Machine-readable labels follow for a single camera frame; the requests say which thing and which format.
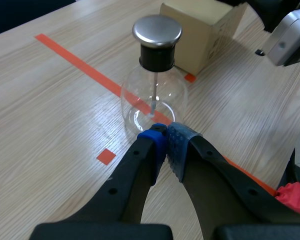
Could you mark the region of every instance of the stainless steel cap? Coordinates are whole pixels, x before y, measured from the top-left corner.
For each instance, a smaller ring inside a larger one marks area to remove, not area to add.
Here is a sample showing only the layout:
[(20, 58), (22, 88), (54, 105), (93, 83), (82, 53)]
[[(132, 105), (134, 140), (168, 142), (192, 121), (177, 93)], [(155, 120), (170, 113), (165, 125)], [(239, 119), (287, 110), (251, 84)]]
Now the stainless steel cap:
[(151, 15), (140, 18), (133, 25), (133, 36), (148, 48), (174, 46), (181, 37), (181, 25), (170, 17)]

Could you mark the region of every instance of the orange tape square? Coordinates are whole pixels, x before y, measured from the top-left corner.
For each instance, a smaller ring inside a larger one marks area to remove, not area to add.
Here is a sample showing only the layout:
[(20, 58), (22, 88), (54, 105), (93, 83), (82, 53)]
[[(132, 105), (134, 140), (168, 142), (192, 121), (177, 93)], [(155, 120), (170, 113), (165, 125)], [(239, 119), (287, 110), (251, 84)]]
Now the orange tape square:
[(111, 161), (115, 158), (115, 154), (112, 151), (109, 151), (107, 148), (105, 148), (99, 156), (96, 157), (100, 162), (102, 162), (104, 165), (108, 165), (111, 163)]
[(188, 73), (187, 75), (185, 75), (184, 79), (187, 80), (189, 83), (193, 83), (197, 78), (191, 73)]

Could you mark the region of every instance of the wooden table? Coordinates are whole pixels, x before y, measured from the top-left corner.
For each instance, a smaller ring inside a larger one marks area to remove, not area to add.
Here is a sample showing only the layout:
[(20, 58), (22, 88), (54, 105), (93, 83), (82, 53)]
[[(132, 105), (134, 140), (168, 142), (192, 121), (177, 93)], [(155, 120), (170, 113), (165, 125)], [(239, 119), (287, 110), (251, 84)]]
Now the wooden table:
[[(83, 206), (129, 148), (120, 99), (34, 36), (45, 34), (114, 82), (138, 64), (131, 29), (161, 0), (81, 0), (0, 35), (0, 240)], [(187, 83), (185, 123), (223, 155), (275, 187), (300, 133), (300, 64), (254, 54), (267, 39), (249, 8), (220, 57)], [(96, 156), (108, 148), (115, 159)], [(143, 222), (201, 239), (195, 210), (165, 163)]]

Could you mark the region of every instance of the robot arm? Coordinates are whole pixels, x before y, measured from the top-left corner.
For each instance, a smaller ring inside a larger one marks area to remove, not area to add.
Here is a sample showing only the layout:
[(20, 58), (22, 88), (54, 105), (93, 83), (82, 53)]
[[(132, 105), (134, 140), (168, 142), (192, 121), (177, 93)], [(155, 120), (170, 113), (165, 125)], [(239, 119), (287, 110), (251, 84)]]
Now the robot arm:
[(300, 0), (219, 0), (237, 6), (247, 2), (271, 33), (262, 50), (276, 66), (300, 63)]
[(200, 134), (175, 122), (141, 133), (82, 209), (38, 225), (30, 240), (172, 240), (168, 226), (140, 224), (165, 153), (191, 198), (204, 239), (300, 240), (299, 213), (230, 165)]

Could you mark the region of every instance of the clear glass bulb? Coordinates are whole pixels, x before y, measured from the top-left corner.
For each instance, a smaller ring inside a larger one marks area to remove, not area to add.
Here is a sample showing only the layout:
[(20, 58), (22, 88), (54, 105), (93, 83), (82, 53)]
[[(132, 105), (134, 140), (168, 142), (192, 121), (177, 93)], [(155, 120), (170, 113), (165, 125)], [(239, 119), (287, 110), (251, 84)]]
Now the clear glass bulb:
[(182, 123), (188, 103), (184, 78), (175, 68), (152, 72), (138, 65), (121, 90), (121, 111), (126, 127), (138, 134), (155, 123)]

